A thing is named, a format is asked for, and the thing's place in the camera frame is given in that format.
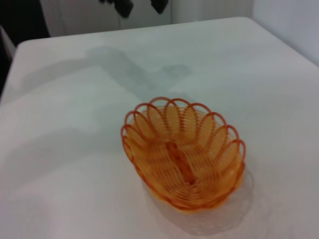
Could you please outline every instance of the basket rim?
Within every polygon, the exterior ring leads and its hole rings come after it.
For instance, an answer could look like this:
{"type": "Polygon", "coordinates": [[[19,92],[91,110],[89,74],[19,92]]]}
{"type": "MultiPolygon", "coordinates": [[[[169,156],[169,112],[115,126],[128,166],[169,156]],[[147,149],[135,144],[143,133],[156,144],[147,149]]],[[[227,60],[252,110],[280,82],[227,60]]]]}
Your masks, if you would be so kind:
{"type": "MultiPolygon", "coordinates": [[[[149,126],[156,131],[155,127],[152,125],[152,123],[149,124],[149,126]]],[[[171,206],[181,210],[181,211],[196,211],[196,210],[201,210],[201,209],[211,209],[211,208],[214,208],[214,205],[218,205],[218,202],[222,202],[224,200],[226,200],[230,194],[237,189],[236,185],[238,183],[238,181],[240,180],[240,178],[242,177],[243,173],[244,173],[244,170],[245,170],[245,162],[244,162],[244,159],[246,157],[246,145],[245,145],[245,142],[243,140],[241,140],[239,138],[239,133],[237,131],[237,129],[231,125],[228,125],[226,120],[224,119],[224,117],[217,113],[217,112],[212,112],[207,106],[205,106],[204,104],[202,103],[190,103],[182,98],[174,98],[174,99],[169,99],[169,98],[166,98],[166,97],[156,97],[156,98],[153,98],[152,100],[150,100],[149,103],[141,103],[141,104],[138,104],[135,109],[133,111],[130,111],[126,114],[126,117],[125,117],[125,120],[124,120],[124,125],[122,126],[121,128],[121,138],[122,138],[122,145],[123,145],[123,149],[125,151],[125,154],[126,156],[128,157],[128,159],[131,161],[131,163],[134,165],[134,168],[137,172],[137,174],[141,177],[141,179],[146,183],[146,185],[157,195],[157,197],[159,197],[159,199],[169,203],[171,206]],[[185,202],[185,201],[182,201],[182,200],[178,200],[178,199],[174,199],[172,200],[170,197],[168,196],[165,196],[163,195],[163,193],[160,193],[150,182],[149,180],[147,179],[147,177],[143,174],[142,170],[138,167],[138,165],[135,163],[135,159],[134,159],[134,155],[133,155],[133,152],[132,152],[132,149],[131,147],[129,146],[129,144],[126,142],[126,138],[127,136],[124,134],[124,131],[127,130],[127,128],[130,127],[130,129],[133,129],[136,133],[138,133],[136,131],[136,129],[134,127],[132,127],[132,125],[128,122],[128,119],[130,117],[130,115],[133,115],[133,119],[134,121],[136,120],[136,115],[138,116],[142,116],[144,118],[144,120],[149,123],[149,121],[146,119],[146,117],[138,111],[138,109],[140,109],[141,107],[144,107],[146,106],[147,107],[147,114],[149,114],[149,108],[153,108],[154,110],[156,110],[158,112],[158,114],[162,117],[162,120],[163,122],[165,123],[165,117],[162,116],[160,110],[159,110],[159,107],[155,106],[153,103],[155,103],[156,101],[159,101],[159,100],[165,100],[167,101],[166,105],[164,106],[164,113],[167,111],[167,108],[169,105],[173,105],[175,107],[178,108],[178,116],[179,116],[179,119],[180,119],[180,111],[179,111],[179,108],[183,108],[183,109],[187,109],[187,108],[191,108],[192,110],[196,111],[196,109],[194,108],[194,106],[199,106],[199,107],[202,107],[203,109],[205,109],[207,111],[207,114],[205,114],[205,116],[203,117],[203,119],[201,120],[200,122],[200,125],[203,123],[204,119],[206,117],[209,117],[209,116],[217,116],[219,117],[222,122],[224,123],[224,125],[222,125],[222,127],[226,127],[227,129],[230,128],[232,129],[232,131],[235,133],[235,136],[236,136],[236,139],[234,141],[236,141],[238,143],[238,150],[239,150],[239,145],[242,145],[243,146],[243,153],[242,153],[242,157],[241,157],[241,161],[239,161],[239,169],[238,169],[238,172],[237,172],[237,175],[236,175],[236,180],[234,182],[234,185],[230,188],[229,191],[227,191],[226,193],[224,193],[223,195],[219,196],[217,199],[214,199],[212,202],[210,203],[206,203],[204,205],[198,205],[198,204],[192,204],[190,202],[185,202]],[[186,107],[179,107],[177,104],[176,104],[176,101],[181,101],[181,102],[184,102],[187,106],[186,107]]]]}

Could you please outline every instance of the orange basket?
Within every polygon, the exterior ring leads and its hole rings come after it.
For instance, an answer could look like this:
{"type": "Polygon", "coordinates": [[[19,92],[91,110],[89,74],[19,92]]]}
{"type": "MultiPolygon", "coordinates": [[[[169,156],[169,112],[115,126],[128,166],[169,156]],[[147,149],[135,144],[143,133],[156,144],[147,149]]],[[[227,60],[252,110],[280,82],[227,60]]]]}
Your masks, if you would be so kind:
{"type": "Polygon", "coordinates": [[[216,208],[242,183],[245,143],[203,104],[154,98],[126,115],[121,136],[153,195],[180,211],[216,208]]]}

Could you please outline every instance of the table surface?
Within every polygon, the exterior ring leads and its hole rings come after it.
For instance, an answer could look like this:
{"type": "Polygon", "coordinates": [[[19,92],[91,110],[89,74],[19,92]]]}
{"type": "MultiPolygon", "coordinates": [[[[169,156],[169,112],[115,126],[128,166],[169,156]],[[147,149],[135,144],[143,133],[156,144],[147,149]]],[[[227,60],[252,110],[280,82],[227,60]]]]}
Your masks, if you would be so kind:
{"type": "Polygon", "coordinates": [[[319,68],[247,18],[28,41],[0,107],[2,239],[300,239],[319,235],[319,68]],[[152,198],[125,114],[156,96],[208,105],[247,144],[215,211],[152,198]]]}

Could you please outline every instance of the plastic woven basket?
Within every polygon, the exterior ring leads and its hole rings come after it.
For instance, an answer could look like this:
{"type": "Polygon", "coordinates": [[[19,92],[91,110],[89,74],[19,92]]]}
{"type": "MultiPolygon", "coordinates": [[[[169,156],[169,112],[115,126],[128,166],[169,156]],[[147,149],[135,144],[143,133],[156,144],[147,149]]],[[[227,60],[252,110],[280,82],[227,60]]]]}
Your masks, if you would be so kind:
{"type": "Polygon", "coordinates": [[[155,98],[127,114],[121,135],[153,195],[180,211],[216,208],[242,182],[245,143],[203,104],[155,98]]]}

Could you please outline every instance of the black object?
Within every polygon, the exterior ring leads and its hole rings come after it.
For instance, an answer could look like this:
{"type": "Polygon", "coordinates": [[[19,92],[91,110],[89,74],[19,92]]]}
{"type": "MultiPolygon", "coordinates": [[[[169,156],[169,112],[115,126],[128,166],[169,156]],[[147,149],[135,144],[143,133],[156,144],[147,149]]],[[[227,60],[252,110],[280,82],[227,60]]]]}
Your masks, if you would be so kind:
{"type": "Polygon", "coordinates": [[[115,10],[124,18],[129,17],[132,9],[133,3],[130,0],[106,0],[108,3],[114,3],[115,10]]]}
{"type": "MultiPolygon", "coordinates": [[[[39,0],[0,0],[0,25],[15,46],[23,41],[50,37],[39,0]]],[[[0,93],[9,67],[10,60],[0,40],[0,93]]]]}
{"type": "Polygon", "coordinates": [[[162,14],[168,4],[168,0],[151,0],[151,3],[158,14],[162,14]]]}
{"type": "MultiPolygon", "coordinates": [[[[106,1],[110,4],[114,3],[115,10],[124,18],[129,17],[134,5],[131,0],[99,0],[101,3],[106,1]]],[[[158,14],[162,14],[168,4],[168,0],[151,0],[151,4],[158,14]]]]}

